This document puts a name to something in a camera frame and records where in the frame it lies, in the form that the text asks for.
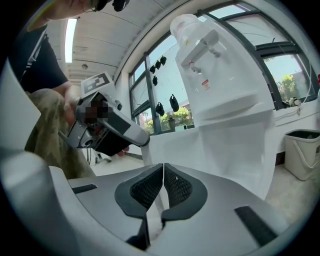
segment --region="camouflage fabric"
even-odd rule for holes
[[[94,176],[82,149],[71,148],[58,135],[67,134],[68,124],[64,119],[64,98],[52,89],[41,89],[29,95],[41,112],[26,144],[25,150],[35,153],[49,166],[63,170],[67,179]]]

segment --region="mesh grille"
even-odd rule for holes
[[[168,193],[170,208],[184,202],[192,193],[189,181],[164,167],[164,187]]]
[[[163,169],[154,171],[130,188],[131,196],[147,210],[155,201],[163,184]]]

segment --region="person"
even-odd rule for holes
[[[100,11],[110,0],[54,0],[37,16],[9,55],[12,70],[41,116],[25,150],[43,158],[49,166],[61,168],[67,179],[94,176],[81,149],[73,149],[58,135],[68,134],[76,120],[75,108],[81,88],[61,71],[46,34],[50,21],[68,19],[88,10]]]

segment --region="ceiling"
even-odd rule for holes
[[[113,77],[122,58],[139,33],[176,0],[130,0],[121,12],[111,4],[100,12],[80,15],[73,39],[73,61],[64,63],[66,21],[51,21],[47,34],[58,63],[75,85],[107,70]]]

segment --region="dark t-shirt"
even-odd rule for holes
[[[46,29],[26,32],[15,43],[9,56],[12,69],[26,92],[53,89],[68,81],[58,65]]]

